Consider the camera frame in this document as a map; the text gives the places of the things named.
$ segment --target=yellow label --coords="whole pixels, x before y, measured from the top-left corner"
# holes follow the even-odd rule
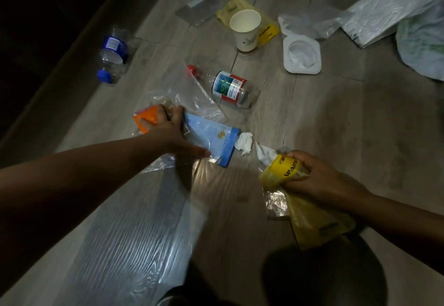
[[[259,176],[265,187],[274,187],[293,176],[307,176],[308,171],[296,158],[279,154]]]
[[[260,44],[265,45],[270,39],[276,36],[280,32],[280,29],[273,23],[268,24],[265,28],[259,31],[258,41]]]

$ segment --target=person's left hand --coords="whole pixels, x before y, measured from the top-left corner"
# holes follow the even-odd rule
[[[188,155],[197,158],[211,156],[211,152],[207,149],[193,145],[184,139],[181,125],[185,107],[177,106],[174,109],[171,108],[171,110],[173,111],[173,117],[169,121],[163,105],[158,105],[157,125],[140,118],[139,122],[148,130],[148,133],[144,135],[159,141],[160,146],[162,146],[162,154]]]

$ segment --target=blue package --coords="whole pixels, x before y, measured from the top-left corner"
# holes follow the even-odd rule
[[[197,146],[207,148],[211,158],[219,166],[226,167],[239,129],[188,113],[185,114],[185,123],[190,130],[185,138]]]

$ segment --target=plastic bottle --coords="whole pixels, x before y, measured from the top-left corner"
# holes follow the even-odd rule
[[[104,83],[115,83],[126,70],[128,60],[128,43],[131,34],[126,29],[113,27],[110,35],[106,36],[100,49],[100,68],[97,78]]]
[[[188,69],[207,92],[239,107],[249,108],[259,96],[257,87],[229,72],[202,70],[194,65],[188,65]]]

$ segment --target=hand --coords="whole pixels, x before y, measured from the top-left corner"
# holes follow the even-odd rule
[[[281,186],[288,192],[304,193],[319,202],[330,205],[349,195],[369,194],[363,184],[341,173],[319,158],[302,151],[291,151],[286,156],[297,158],[310,170],[303,179],[289,180]]]
[[[187,155],[197,158],[209,157],[210,151],[193,145],[186,141],[182,135],[181,125],[185,107],[171,107],[170,110],[173,112],[171,121],[168,120],[163,105],[157,107],[157,125],[153,125],[143,118],[139,119],[139,122],[148,130],[145,135],[160,143],[162,154]]]

